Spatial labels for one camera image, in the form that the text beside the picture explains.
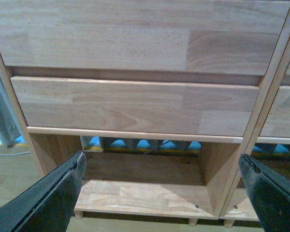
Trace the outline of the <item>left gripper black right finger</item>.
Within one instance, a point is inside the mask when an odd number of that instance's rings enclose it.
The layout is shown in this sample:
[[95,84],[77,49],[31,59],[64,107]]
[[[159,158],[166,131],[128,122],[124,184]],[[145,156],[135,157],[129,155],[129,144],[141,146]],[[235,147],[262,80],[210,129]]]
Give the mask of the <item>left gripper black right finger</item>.
[[290,232],[290,180],[248,154],[242,154],[238,164],[264,231]]

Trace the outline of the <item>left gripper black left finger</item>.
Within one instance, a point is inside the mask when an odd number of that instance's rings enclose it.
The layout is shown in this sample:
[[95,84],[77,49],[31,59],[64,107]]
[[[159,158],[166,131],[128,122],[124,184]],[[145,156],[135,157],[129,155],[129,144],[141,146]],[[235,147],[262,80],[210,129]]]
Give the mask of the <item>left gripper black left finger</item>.
[[0,232],[64,232],[78,200],[86,169],[78,151],[0,208]]

